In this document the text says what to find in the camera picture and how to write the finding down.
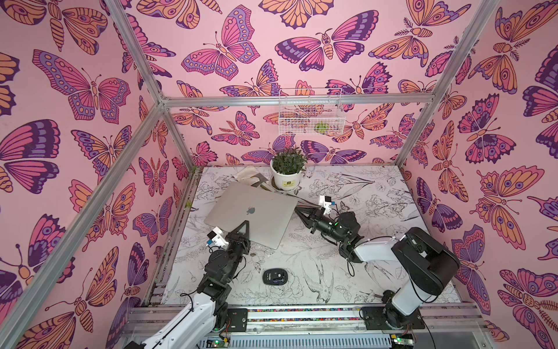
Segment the silver laptop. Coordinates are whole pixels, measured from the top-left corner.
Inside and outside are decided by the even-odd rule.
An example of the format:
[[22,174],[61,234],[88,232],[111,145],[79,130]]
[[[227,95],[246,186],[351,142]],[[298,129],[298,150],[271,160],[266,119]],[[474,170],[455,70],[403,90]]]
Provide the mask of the silver laptop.
[[294,197],[232,182],[204,222],[231,232],[247,220],[250,240],[276,250],[297,202]]

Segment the black wireless mouse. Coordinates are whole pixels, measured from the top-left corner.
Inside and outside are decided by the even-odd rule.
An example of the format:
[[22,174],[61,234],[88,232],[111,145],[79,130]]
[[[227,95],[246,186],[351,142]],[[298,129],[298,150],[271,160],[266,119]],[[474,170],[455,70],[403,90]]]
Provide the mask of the black wireless mouse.
[[288,272],[282,268],[267,269],[262,275],[262,282],[268,286],[283,286],[287,284],[288,280]]

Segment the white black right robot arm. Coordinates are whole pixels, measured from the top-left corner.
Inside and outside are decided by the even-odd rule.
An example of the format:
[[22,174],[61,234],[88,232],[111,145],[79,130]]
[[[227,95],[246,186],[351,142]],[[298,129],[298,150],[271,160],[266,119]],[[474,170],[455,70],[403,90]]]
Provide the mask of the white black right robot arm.
[[297,207],[294,212],[312,234],[318,232],[335,245],[348,264],[384,260],[397,261],[402,266],[408,281],[398,291],[387,290],[382,295],[381,322],[391,329],[410,326],[419,317],[418,309],[436,301],[460,269],[458,257],[421,228],[412,227],[404,234],[364,241],[352,211],[343,212],[335,219],[323,207]]

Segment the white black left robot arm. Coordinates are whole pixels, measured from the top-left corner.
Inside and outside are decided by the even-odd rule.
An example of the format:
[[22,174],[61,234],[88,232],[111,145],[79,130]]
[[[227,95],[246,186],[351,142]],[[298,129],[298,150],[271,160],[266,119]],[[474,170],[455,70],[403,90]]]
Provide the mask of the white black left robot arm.
[[208,243],[211,253],[199,285],[186,295],[189,303],[157,333],[126,348],[195,348],[210,332],[227,326],[230,283],[251,248],[250,222],[243,221],[227,234],[216,227]]

